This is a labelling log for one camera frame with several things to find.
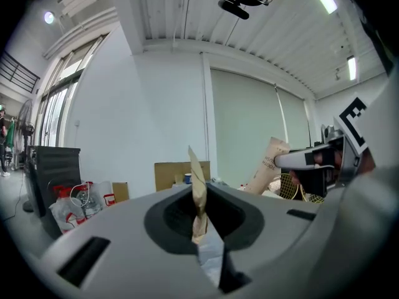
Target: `paper bag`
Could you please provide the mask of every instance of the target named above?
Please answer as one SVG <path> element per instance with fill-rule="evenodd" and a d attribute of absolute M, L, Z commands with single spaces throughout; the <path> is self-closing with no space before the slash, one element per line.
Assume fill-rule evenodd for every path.
<path fill-rule="evenodd" d="M 251 178 L 245 187 L 245 191 L 261 195 L 274 177 L 281 174 L 281 169 L 274 164 L 274 158 L 277 155 L 287 153 L 289 153 L 289 145 L 282 140 L 272 137 L 262 163 L 259 165 L 254 177 Z"/>
<path fill-rule="evenodd" d="M 188 155 L 191 161 L 191 182 L 193 183 L 193 200 L 197 210 L 193 224 L 192 241 L 198 244 L 206 233 L 208 216 L 205 213 L 206 205 L 206 184 L 200 162 L 195 156 L 191 147 L 188 147 Z"/>

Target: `gray floor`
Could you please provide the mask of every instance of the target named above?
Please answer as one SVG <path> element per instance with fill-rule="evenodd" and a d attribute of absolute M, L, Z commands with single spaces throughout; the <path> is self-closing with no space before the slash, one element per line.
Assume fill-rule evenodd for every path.
<path fill-rule="evenodd" d="M 21 200 L 16 215 L 4 221 L 17 246 L 40 258 L 54 241 L 43 229 L 40 219 L 34 213 L 26 213 L 22 205 L 27 201 L 25 177 L 22 171 L 9 171 L 7 178 L 0 177 L 0 216 L 2 221 L 14 215 L 16 203 L 21 192 Z"/>

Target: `person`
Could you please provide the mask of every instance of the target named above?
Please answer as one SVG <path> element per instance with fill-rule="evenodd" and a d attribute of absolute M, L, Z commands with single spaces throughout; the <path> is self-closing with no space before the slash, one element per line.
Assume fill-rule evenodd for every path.
<path fill-rule="evenodd" d="M 2 169 L 2 177 L 10 176 L 10 173 L 7 172 L 6 167 L 6 126 L 4 123 L 4 114 L 6 114 L 6 110 L 4 107 L 0 106 L 0 162 Z"/>
<path fill-rule="evenodd" d="M 323 162 L 323 157 L 322 157 L 321 153 L 316 154 L 314 156 L 314 161 L 317 164 L 321 164 Z M 339 170 L 341 167 L 341 164 L 342 164 L 342 152 L 341 151 L 335 152 L 334 164 L 335 164 L 335 168 L 337 170 Z M 373 156 L 372 156 L 370 150 L 367 148 L 362 154 L 362 160 L 360 162 L 357 174 L 361 175 L 361 174 L 371 172 L 374 168 L 375 168 L 375 163 L 374 163 Z M 299 185 L 300 181 L 299 181 L 298 176 L 296 175 L 295 171 L 290 171 L 289 174 L 291 176 L 292 183 L 294 185 Z"/>

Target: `roller shade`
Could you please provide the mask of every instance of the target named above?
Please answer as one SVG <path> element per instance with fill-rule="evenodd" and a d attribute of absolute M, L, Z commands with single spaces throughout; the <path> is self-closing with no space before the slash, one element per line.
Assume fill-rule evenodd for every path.
<path fill-rule="evenodd" d="M 293 149 L 309 147 L 309 125 L 304 101 L 281 89 L 278 89 L 278 92 L 286 119 L 290 147 Z"/>
<path fill-rule="evenodd" d="M 285 139 L 280 104 L 272 85 L 211 70 L 218 176 L 231 187 L 246 184 L 274 136 Z"/>

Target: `white wall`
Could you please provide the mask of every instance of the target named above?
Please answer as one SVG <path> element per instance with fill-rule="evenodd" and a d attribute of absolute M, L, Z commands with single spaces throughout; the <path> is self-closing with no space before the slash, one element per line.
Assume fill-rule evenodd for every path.
<path fill-rule="evenodd" d="M 0 94 L 0 104 L 6 107 L 7 115 L 17 117 L 23 103 L 15 101 L 12 98 Z"/>
<path fill-rule="evenodd" d="M 46 49 L 39 42 L 41 35 L 34 34 L 35 32 L 31 29 L 33 25 L 30 22 L 32 22 L 30 19 L 22 20 L 8 42 L 6 52 L 25 68 L 42 78 L 48 66 L 48 61 L 42 56 Z"/>
<path fill-rule="evenodd" d="M 316 101 L 315 107 L 319 124 L 317 131 L 320 133 L 319 130 L 323 124 L 326 126 L 333 125 L 334 116 L 337 116 L 349 104 L 348 101 L 355 93 L 366 105 L 371 104 L 378 97 L 387 80 L 387 76 L 381 74 L 354 87 Z"/>
<path fill-rule="evenodd" d="M 81 149 L 82 178 L 127 181 L 133 198 L 155 191 L 154 163 L 188 161 L 188 145 L 204 160 L 201 61 L 133 57 L 122 28 L 113 31 L 82 74 L 67 120 L 64 143 Z"/>
<path fill-rule="evenodd" d="M 32 98 L 31 93 L 11 83 L 4 77 L 0 77 L 0 93 L 20 103 L 25 103 L 27 100 L 30 100 Z"/>

